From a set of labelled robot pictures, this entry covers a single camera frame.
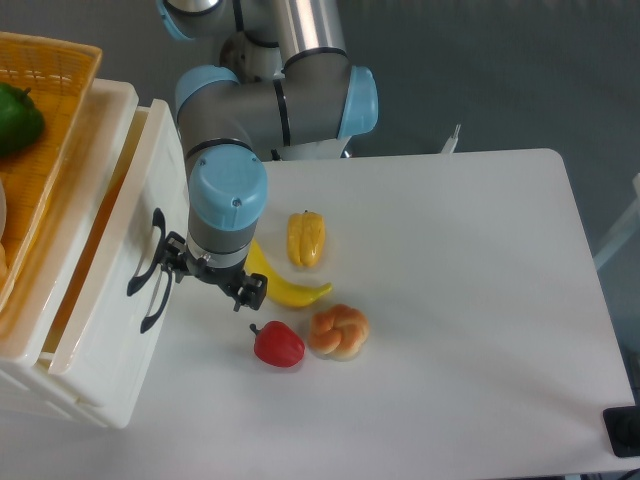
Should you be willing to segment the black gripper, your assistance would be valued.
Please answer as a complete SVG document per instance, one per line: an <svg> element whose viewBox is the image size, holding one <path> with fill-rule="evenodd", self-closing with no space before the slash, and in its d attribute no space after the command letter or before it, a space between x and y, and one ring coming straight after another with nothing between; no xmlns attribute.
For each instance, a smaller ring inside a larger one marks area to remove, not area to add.
<svg viewBox="0 0 640 480"><path fill-rule="evenodd" d="M268 278L263 274L244 272L247 254L248 249L244 248L228 255L206 253L196 257L186 250L186 240L171 231L163 241L160 266L176 283L181 283L190 274L203 283L218 286L233 299L234 311L241 307L257 311L266 298Z"/></svg>

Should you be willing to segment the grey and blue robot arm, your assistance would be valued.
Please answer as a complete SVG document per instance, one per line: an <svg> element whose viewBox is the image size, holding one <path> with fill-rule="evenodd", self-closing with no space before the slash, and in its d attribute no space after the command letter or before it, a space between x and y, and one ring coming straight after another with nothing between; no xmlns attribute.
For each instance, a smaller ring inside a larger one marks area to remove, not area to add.
<svg viewBox="0 0 640 480"><path fill-rule="evenodd" d="M188 233L160 263L172 281L192 276L237 307L258 309L268 281L244 264L267 202L259 152L370 132L378 120L374 77L349 60L333 1L161 1L157 9L178 39L230 30L280 55L281 66L260 81L216 65L178 80Z"/></svg>

